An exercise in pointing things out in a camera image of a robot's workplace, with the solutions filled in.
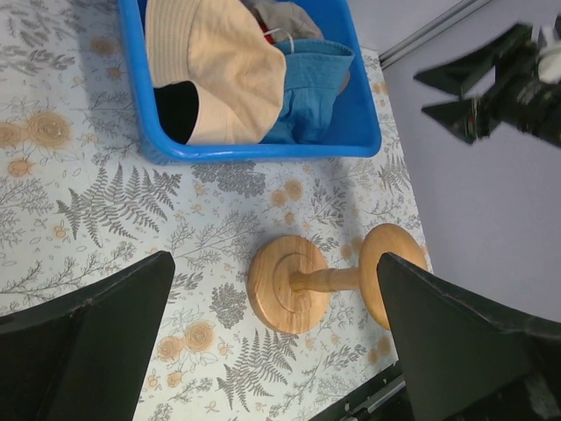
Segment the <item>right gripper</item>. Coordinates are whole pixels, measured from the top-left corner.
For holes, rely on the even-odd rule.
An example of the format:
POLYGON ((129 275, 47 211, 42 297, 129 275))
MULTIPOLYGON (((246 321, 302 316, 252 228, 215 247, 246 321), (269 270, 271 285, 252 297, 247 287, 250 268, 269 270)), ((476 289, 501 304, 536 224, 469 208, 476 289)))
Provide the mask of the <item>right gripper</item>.
POLYGON ((488 71, 492 87, 479 98, 422 107, 422 113, 466 144, 487 137, 505 123, 560 146, 560 84, 538 75, 538 45, 532 26, 514 24, 484 46, 453 61, 417 72, 414 79, 463 97, 488 71))

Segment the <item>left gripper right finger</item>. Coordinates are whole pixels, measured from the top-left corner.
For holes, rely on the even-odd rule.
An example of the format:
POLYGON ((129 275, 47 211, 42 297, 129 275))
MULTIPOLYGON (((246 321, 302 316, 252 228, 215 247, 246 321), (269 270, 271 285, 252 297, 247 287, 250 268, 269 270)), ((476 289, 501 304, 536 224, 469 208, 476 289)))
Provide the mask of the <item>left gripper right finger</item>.
POLYGON ((380 290, 417 420, 558 420, 560 324, 393 254, 380 290))

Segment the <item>wooden hat stand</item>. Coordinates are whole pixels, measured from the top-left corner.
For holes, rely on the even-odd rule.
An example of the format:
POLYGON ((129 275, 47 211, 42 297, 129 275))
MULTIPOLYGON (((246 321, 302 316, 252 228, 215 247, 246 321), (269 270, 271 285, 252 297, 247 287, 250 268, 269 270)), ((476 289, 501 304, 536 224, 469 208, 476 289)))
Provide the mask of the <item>wooden hat stand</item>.
POLYGON ((377 225, 366 235, 356 268, 329 268, 319 248, 301 236, 271 240, 255 253, 249 267, 246 290, 252 310, 267 327, 300 334, 319 324, 332 293, 357 290, 369 314, 388 330, 377 273, 384 253, 428 268, 423 249, 395 224, 377 225))

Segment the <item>blue plastic bin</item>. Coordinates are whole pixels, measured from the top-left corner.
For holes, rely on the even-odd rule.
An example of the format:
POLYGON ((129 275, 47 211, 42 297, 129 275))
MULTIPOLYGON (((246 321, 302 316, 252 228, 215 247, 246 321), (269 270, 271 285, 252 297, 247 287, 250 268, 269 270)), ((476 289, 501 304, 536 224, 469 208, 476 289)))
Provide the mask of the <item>blue plastic bin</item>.
POLYGON ((139 145, 157 164, 373 157, 344 1, 122 1, 139 145))

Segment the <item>grey hat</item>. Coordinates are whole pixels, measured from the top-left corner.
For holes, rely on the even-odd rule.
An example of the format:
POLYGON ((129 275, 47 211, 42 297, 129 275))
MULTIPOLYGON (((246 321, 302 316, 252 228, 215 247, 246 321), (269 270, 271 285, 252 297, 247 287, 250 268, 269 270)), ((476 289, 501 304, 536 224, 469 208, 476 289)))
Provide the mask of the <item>grey hat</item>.
POLYGON ((270 43, 294 39, 323 39, 323 33, 309 14, 293 2, 243 1, 242 4, 258 21, 270 43))

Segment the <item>blue bucket hat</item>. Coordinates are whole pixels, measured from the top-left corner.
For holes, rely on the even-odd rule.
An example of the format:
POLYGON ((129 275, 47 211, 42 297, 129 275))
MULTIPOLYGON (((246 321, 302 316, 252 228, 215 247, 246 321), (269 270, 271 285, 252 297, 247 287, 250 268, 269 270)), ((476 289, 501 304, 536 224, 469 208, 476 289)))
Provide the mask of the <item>blue bucket hat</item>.
POLYGON ((266 144, 318 144, 327 132, 334 103, 348 81, 354 52, 325 39, 296 39, 274 45, 287 71, 283 105, 266 144))

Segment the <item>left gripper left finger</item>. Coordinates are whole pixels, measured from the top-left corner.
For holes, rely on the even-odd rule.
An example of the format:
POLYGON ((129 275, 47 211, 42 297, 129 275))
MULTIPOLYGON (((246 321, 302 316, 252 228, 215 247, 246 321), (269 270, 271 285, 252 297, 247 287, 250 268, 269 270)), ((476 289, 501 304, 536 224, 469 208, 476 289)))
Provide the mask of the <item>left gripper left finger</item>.
POLYGON ((159 251, 1 318, 3 420, 133 418, 174 279, 159 251))

